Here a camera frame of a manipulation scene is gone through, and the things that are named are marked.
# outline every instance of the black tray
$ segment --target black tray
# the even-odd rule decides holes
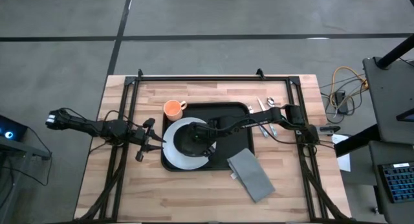
[[[205,104],[188,104],[183,111],[184,117],[195,117],[207,122],[208,119],[220,117],[223,115],[243,116],[248,114],[248,108],[240,102],[221,102],[221,103],[205,103]],[[162,123],[162,135],[164,136],[168,127],[173,122],[168,120],[164,115]],[[183,170],[175,167],[164,156],[161,151],[161,163],[165,169],[171,172],[186,171],[205,171],[205,170],[229,170],[227,159],[233,157],[241,150],[248,148],[254,154],[252,130],[241,129],[240,132],[234,133],[227,137],[217,139],[215,152],[210,156],[210,160],[202,167],[194,170]]]

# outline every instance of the gray concrete floor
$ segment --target gray concrete floor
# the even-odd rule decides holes
[[[0,37],[115,36],[124,3],[0,0]],[[414,29],[413,12],[408,0],[133,0],[125,35],[405,33]],[[363,73],[363,58],[382,56],[402,40],[128,41],[121,45],[114,73],[136,74],[141,68],[146,74],[252,74],[262,68],[268,74],[316,74],[325,85],[335,68],[346,65]],[[0,114],[34,128],[54,156],[47,187],[25,179],[15,223],[72,218],[91,138],[48,130],[44,121],[59,107],[96,118],[113,45],[0,43]],[[337,80],[350,76],[341,71]],[[340,133],[355,134],[375,123],[369,94],[362,100],[361,108],[339,124]],[[47,166],[35,161],[30,173],[45,176]],[[354,218],[384,221],[369,209],[375,206],[372,187],[346,181],[345,189]]]

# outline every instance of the keyboard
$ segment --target keyboard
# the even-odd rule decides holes
[[[384,164],[379,169],[392,203],[414,201],[414,162]]]

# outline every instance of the white plate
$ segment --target white plate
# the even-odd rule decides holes
[[[164,155],[166,156],[167,160],[177,168],[183,170],[194,170],[204,166],[208,162],[208,157],[190,157],[183,155],[180,153],[176,147],[174,146],[174,134],[177,130],[191,122],[198,122],[198,123],[205,123],[205,121],[194,118],[194,117],[187,117],[177,120],[172,125],[170,125],[167,131],[164,134],[164,140],[167,143],[162,143],[162,150],[164,151]]]

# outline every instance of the table leg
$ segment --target table leg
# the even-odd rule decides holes
[[[380,141],[380,133],[378,131],[378,126],[375,124],[352,137],[349,137],[346,140],[335,144],[336,156],[341,157],[351,151],[354,151],[362,146],[368,145],[370,140]]]

